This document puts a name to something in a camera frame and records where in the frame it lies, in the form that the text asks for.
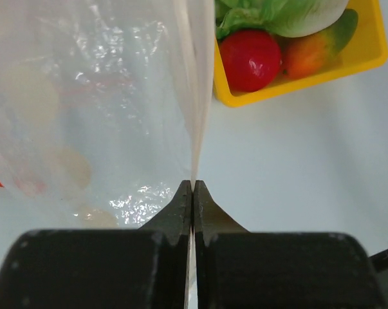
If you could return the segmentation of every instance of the white table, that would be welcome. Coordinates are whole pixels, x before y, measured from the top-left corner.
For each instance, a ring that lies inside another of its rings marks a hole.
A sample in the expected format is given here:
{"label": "white table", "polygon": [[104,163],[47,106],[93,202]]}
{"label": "white table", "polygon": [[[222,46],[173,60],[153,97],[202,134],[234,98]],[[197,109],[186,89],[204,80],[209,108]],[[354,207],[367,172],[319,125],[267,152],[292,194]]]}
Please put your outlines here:
{"label": "white table", "polygon": [[[388,248],[388,63],[240,109],[214,101],[210,113],[199,177],[239,223]],[[0,218],[1,262],[32,219],[1,188]]]}

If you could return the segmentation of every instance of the red tomato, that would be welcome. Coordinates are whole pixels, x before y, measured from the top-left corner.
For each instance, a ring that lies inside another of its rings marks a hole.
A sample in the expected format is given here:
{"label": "red tomato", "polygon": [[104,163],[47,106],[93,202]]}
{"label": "red tomato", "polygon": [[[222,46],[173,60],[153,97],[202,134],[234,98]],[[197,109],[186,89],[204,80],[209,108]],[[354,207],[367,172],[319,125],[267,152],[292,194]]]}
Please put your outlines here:
{"label": "red tomato", "polygon": [[226,79],[231,90],[254,92],[264,88],[278,74],[281,49],[265,31],[241,30],[219,46]]}

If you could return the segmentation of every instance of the plastic bag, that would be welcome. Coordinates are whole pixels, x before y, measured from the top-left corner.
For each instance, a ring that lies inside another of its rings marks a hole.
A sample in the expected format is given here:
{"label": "plastic bag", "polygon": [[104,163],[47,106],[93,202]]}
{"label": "plastic bag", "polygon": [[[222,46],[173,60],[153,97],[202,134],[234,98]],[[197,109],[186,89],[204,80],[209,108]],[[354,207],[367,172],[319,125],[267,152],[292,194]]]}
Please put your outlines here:
{"label": "plastic bag", "polygon": [[34,227],[139,226],[195,180],[213,22],[212,1],[0,0],[0,182]]}

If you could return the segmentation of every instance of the black robotic claw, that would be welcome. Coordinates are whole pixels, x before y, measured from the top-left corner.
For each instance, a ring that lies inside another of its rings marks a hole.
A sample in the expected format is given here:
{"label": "black robotic claw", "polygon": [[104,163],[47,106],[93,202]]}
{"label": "black robotic claw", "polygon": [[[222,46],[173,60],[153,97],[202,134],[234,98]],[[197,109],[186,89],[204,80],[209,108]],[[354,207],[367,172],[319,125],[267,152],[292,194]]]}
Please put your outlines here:
{"label": "black robotic claw", "polygon": [[0,309],[185,308],[192,231],[200,309],[385,306],[352,237],[250,233],[185,181],[138,230],[21,236],[0,270]]}

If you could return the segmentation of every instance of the yellow tray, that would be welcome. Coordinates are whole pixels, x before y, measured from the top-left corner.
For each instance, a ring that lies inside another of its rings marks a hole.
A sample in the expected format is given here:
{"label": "yellow tray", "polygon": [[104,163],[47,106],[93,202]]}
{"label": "yellow tray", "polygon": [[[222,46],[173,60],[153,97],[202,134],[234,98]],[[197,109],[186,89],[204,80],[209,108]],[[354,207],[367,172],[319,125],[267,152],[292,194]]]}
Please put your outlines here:
{"label": "yellow tray", "polygon": [[279,76],[264,89],[253,93],[230,91],[216,41],[214,67],[216,97],[225,105],[237,108],[383,65],[388,58],[388,45],[378,0],[350,0],[348,7],[358,12],[358,28],[335,63],[304,79],[290,81]]}

